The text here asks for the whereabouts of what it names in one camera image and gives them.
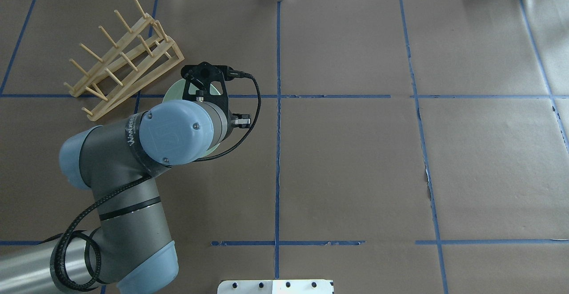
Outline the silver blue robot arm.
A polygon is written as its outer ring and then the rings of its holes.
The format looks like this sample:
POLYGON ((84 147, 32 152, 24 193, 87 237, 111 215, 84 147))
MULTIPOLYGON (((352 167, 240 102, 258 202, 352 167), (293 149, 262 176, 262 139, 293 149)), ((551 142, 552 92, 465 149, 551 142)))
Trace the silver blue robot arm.
POLYGON ((154 294, 179 272, 155 178, 207 160, 232 128, 251 132, 258 116, 208 102, 169 100, 63 144, 61 171, 94 203, 61 234, 1 258, 3 294, 85 294, 115 284, 122 294, 154 294))

